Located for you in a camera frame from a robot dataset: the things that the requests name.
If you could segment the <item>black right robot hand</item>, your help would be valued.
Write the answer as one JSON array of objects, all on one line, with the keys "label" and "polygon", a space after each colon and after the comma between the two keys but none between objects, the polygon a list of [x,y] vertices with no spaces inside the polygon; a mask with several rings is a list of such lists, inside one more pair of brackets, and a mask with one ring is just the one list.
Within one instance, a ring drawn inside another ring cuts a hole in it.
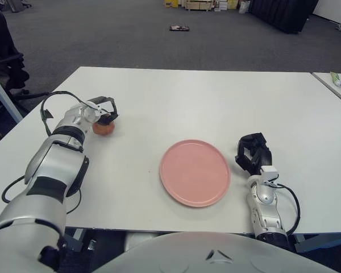
[{"label": "black right robot hand", "polygon": [[251,176],[261,175],[262,166],[272,165],[272,153],[266,143],[262,133],[245,135],[238,142],[235,161]]}]

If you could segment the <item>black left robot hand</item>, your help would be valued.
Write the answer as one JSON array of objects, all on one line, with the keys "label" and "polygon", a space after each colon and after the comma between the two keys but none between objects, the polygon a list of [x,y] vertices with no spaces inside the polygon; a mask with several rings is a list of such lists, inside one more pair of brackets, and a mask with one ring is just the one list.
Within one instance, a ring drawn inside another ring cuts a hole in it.
[{"label": "black left robot hand", "polygon": [[89,102],[93,103],[99,112],[97,123],[100,125],[109,125],[118,117],[117,106],[113,98],[100,96],[90,99]]}]

